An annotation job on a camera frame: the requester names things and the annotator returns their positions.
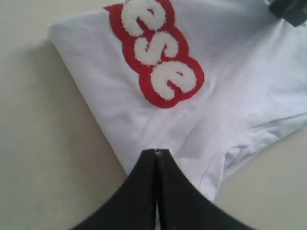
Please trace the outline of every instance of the black object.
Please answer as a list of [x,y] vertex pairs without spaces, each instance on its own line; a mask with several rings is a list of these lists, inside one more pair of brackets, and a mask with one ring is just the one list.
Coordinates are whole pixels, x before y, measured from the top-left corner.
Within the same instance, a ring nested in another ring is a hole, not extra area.
[[73,230],[251,230],[203,197],[166,149],[144,150],[118,191]]
[[307,0],[274,0],[270,11],[297,27],[307,20]]

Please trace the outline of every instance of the white surface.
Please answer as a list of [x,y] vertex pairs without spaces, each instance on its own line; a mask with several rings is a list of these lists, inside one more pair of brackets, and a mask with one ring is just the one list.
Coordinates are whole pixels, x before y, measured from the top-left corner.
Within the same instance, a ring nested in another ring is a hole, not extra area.
[[[112,0],[0,1],[0,229],[65,230],[125,178],[47,28]],[[222,185],[217,204],[260,230],[307,225],[307,129]]]

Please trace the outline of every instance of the folded t-shirt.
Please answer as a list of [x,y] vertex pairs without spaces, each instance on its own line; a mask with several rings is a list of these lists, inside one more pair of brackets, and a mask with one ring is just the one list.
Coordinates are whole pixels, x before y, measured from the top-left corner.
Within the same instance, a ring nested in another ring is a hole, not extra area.
[[49,37],[127,173],[143,149],[169,149],[213,200],[307,122],[307,28],[264,0],[129,0]]

